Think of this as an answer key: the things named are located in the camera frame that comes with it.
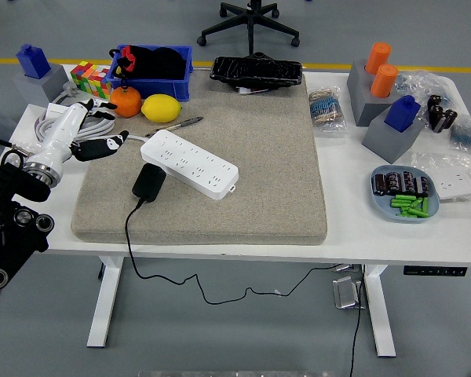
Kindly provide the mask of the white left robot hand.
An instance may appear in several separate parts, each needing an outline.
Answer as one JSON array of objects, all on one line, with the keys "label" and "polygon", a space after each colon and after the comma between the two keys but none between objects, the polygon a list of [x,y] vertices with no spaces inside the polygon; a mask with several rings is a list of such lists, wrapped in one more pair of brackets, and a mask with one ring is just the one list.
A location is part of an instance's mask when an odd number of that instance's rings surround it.
[{"label": "white left robot hand", "polygon": [[[116,153],[123,145],[129,132],[124,130],[114,137],[97,138],[87,141],[76,141],[83,121],[88,114],[93,114],[94,108],[105,107],[116,109],[109,102],[90,99],[87,102],[77,102],[54,122],[46,135],[39,153],[30,157],[24,163],[24,169],[41,167],[47,170],[60,170],[63,162],[72,155],[79,161],[86,162],[108,157]],[[95,112],[101,117],[109,116],[106,112]]]}]

